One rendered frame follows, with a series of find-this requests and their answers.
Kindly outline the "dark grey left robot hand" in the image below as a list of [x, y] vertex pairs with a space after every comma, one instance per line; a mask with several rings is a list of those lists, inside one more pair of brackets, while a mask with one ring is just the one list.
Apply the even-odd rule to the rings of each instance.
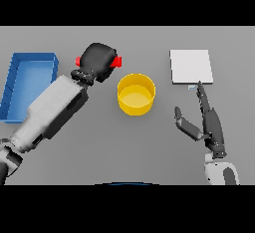
[[117, 50], [108, 45], [92, 43], [81, 56], [79, 68], [71, 71], [72, 79], [88, 86], [94, 81], [102, 83], [113, 72], [111, 64], [117, 55]]

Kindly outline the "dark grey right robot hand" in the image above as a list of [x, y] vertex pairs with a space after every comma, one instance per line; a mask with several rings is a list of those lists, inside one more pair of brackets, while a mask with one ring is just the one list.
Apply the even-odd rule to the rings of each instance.
[[205, 146], [212, 152], [213, 159], [224, 158], [227, 153], [220, 118], [215, 108], [210, 106], [206, 91], [201, 82], [197, 83], [196, 94], [202, 114], [203, 130], [200, 130], [196, 125], [187, 120], [182, 115], [179, 107], [174, 108], [176, 127], [195, 141], [204, 140]]

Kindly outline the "red beaker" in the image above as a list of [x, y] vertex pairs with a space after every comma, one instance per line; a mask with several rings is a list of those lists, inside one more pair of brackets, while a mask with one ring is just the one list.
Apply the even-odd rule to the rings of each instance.
[[[80, 65], [80, 60], [81, 57], [77, 57], [76, 58], [76, 65], [79, 66]], [[122, 66], [122, 57], [121, 56], [116, 56], [113, 60], [113, 62], [111, 63], [111, 68], [120, 68]]]

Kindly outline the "yellow bowl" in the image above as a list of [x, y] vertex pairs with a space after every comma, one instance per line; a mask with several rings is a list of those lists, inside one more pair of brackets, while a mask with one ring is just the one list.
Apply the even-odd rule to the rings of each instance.
[[155, 98], [155, 84], [144, 74], [128, 74], [118, 83], [117, 98], [120, 109], [129, 116], [147, 114]]

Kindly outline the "pale square scale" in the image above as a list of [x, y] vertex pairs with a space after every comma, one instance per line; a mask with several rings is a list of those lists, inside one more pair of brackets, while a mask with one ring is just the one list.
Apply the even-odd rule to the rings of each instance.
[[213, 84], [208, 50], [170, 50], [169, 61], [174, 85]]

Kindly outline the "blue tray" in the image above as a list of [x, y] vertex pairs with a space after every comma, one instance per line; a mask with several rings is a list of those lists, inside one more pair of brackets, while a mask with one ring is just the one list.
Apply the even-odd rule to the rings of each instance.
[[21, 123], [28, 106], [57, 79], [58, 66], [55, 53], [13, 53], [0, 101], [0, 121]]

